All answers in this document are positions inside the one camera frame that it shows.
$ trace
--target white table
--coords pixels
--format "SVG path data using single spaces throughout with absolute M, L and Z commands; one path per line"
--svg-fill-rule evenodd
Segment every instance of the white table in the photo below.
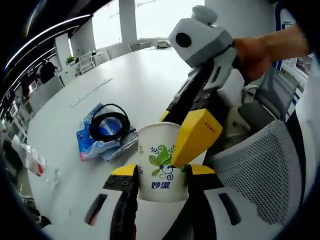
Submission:
M 135 149 L 112 162 L 80 161 L 76 131 L 90 110 L 98 103 L 117 104 L 126 111 L 131 124 L 140 129 L 159 120 L 189 71 L 190 67 L 174 50 L 140 50 L 95 67 L 53 96 L 33 117 L 28 131 L 28 144 L 51 166 L 59 167 L 61 173 L 53 200 L 50 200 L 52 196 L 46 183 L 28 172 L 38 210 L 46 212 L 50 207 L 49 218 L 53 224 L 75 215 L 84 218 L 85 213 L 73 210 L 89 208 L 92 202 L 88 199 L 101 191 L 112 170 L 137 161 L 137 155 L 132 154 Z M 112 80 L 71 107 L 106 79 Z M 197 162 L 202 163 L 203 159 L 204 154 L 197 158 Z M 138 200 L 136 239 L 150 239 L 150 231 L 152 239 L 161 239 L 184 203 Z

